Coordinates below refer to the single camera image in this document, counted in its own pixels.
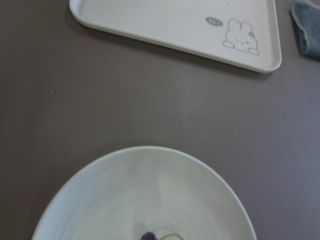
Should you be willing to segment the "grey folded cloth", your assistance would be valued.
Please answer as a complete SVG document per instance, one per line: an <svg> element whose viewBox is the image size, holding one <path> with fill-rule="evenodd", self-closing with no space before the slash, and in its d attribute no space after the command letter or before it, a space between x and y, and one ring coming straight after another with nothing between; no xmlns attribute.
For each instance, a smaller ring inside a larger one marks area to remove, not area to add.
<svg viewBox="0 0 320 240"><path fill-rule="evenodd" d="M320 59L320 5L311 0L293 0L291 14L298 27L300 52Z"/></svg>

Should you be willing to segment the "cream round plate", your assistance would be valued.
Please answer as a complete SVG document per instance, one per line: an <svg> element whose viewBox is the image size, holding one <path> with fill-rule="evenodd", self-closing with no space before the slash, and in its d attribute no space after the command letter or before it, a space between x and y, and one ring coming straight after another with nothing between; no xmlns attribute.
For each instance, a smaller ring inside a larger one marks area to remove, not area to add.
<svg viewBox="0 0 320 240"><path fill-rule="evenodd" d="M254 240L248 214L209 166L159 146L109 153L54 196L35 240Z"/></svg>

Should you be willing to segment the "dark red cherry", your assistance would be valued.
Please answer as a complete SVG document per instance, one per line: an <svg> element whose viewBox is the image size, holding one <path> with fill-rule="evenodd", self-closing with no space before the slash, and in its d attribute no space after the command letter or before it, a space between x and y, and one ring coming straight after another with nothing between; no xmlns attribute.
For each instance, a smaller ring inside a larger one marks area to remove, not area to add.
<svg viewBox="0 0 320 240"><path fill-rule="evenodd" d="M163 237L161 237L160 240L168 240L170 238L177 238L178 240L184 240L180 235L176 233L166 234ZM140 240L158 240L158 238L155 233L149 231L143 234Z"/></svg>

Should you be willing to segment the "cream rabbit tray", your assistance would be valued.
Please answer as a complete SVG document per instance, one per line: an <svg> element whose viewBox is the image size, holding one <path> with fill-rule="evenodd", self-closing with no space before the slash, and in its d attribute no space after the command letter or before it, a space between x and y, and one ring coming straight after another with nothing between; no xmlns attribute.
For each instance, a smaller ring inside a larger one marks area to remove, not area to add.
<svg viewBox="0 0 320 240"><path fill-rule="evenodd" d="M282 62L273 0L71 0L82 25L259 73Z"/></svg>

